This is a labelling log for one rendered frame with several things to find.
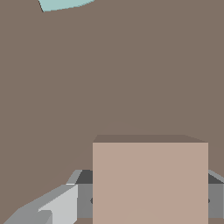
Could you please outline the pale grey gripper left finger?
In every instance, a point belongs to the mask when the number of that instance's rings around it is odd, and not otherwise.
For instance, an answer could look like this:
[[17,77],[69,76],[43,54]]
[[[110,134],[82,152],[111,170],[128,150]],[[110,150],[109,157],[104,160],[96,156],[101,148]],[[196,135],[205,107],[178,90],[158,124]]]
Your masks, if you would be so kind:
[[93,172],[75,170],[69,180],[20,207],[4,224],[74,224],[93,217]]

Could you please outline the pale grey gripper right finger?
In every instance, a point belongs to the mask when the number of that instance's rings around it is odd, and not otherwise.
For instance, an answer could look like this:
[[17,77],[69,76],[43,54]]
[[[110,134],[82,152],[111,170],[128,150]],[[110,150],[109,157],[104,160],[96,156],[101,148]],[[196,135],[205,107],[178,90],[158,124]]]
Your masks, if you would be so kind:
[[224,219],[224,178],[208,171],[208,217]]

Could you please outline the tan square block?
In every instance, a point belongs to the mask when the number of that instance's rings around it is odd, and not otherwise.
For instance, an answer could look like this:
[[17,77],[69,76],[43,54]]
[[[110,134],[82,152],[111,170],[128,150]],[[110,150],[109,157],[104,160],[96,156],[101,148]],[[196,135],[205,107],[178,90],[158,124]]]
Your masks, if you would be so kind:
[[185,135],[99,135],[93,224],[208,224],[208,143]]

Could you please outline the light blue board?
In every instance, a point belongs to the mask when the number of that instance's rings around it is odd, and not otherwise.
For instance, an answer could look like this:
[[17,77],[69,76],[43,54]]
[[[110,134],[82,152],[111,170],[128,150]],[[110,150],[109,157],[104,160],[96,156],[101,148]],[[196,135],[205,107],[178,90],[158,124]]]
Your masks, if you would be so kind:
[[81,7],[94,0],[38,0],[43,12]]

